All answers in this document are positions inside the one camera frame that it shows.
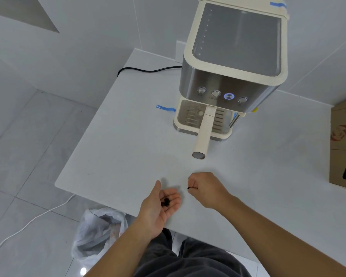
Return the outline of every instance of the hand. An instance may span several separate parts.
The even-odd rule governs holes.
[[[189,177],[188,192],[204,207],[217,209],[230,193],[212,172],[193,173]]]
[[[168,198],[169,206],[161,206],[161,202]],[[151,232],[151,239],[157,237],[171,215],[173,215],[181,206],[181,195],[175,188],[161,190],[160,181],[155,182],[150,195],[146,197],[140,208],[137,219],[141,224]]]

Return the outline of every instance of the left hand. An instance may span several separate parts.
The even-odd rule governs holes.
[[[169,198],[169,206],[161,206],[165,198]],[[137,219],[148,228],[151,239],[157,237],[171,215],[181,206],[181,195],[175,188],[162,189],[160,181],[155,182],[150,195],[143,200]]]

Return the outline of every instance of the blue tape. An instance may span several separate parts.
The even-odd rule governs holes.
[[[286,4],[285,3],[275,3],[275,2],[271,2],[270,3],[271,6],[275,6],[275,7],[284,7],[284,8],[287,8]]]
[[[157,105],[156,106],[158,109],[162,109],[164,111],[172,111],[172,112],[175,112],[175,108],[166,108],[166,107],[163,107],[163,106],[160,106],[160,105]]]

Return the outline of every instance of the plastic bag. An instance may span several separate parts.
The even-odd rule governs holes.
[[[125,214],[112,208],[86,210],[72,245],[72,257],[90,270],[128,227]]]

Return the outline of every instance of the cardboard box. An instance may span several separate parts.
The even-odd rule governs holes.
[[[346,100],[331,111],[329,181],[346,188]]]

